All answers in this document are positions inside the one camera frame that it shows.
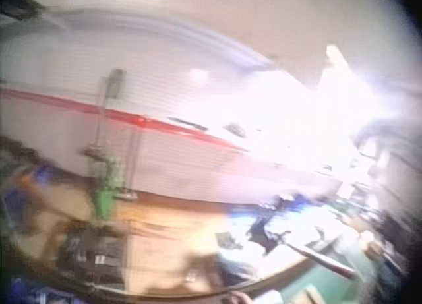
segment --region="tool handle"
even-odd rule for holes
[[[325,268],[347,278],[350,280],[356,279],[357,275],[355,273],[355,270],[345,266],[338,261],[335,261],[331,259],[328,256],[324,256],[320,253],[316,253],[311,248],[308,248],[306,246],[298,246],[292,243],[286,243],[287,246],[292,248],[294,251],[297,251],[304,257],[310,258],[314,260],[315,262],[319,263],[320,265],[324,266]]]

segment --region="red stripe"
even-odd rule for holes
[[[64,98],[56,98],[54,96],[46,96],[42,94],[4,88],[0,89],[0,93],[1,97],[4,98],[20,98],[21,100],[29,100],[32,102],[41,103],[49,106],[71,109],[85,114],[98,114],[98,107],[92,104],[86,104],[67,100]],[[168,133],[172,135],[183,135],[189,138],[193,138],[195,140],[210,142],[212,144],[217,144],[219,146],[223,146],[234,150],[245,150],[242,147],[236,146],[226,140],[204,134],[201,131],[196,131],[194,129],[188,129],[169,123],[164,123],[162,121],[147,118],[142,115],[129,114],[111,109],[107,110],[107,116],[109,119],[129,123],[132,125],[136,125],[137,127],[142,127],[144,129],[152,129],[155,131],[161,131],[163,133]]]

